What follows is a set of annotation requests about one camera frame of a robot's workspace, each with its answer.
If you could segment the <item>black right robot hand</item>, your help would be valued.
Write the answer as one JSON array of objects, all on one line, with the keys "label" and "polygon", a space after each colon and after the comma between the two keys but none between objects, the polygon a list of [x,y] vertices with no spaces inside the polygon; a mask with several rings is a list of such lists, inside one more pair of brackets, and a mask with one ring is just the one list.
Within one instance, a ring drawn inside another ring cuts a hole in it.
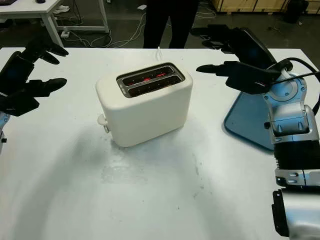
[{"label": "black right robot hand", "polygon": [[236,55],[238,60],[260,69],[267,69],[277,61],[265,45],[248,28],[229,28],[225,24],[209,24],[190,30],[192,36],[212,50]]}]

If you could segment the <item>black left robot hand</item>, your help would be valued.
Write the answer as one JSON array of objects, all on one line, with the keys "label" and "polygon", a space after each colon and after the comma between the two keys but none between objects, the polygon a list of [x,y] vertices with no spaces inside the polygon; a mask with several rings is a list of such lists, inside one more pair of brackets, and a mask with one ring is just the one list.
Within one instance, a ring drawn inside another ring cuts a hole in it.
[{"label": "black left robot hand", "polygon": [[0,71],[0,94],[8,96],[20,90],[37,60],[58,65],[60,62],[55,56],[66,57],[68,54],[67,50],[54,43],[46,34],[36,36],[23,51],[15,51]]}]

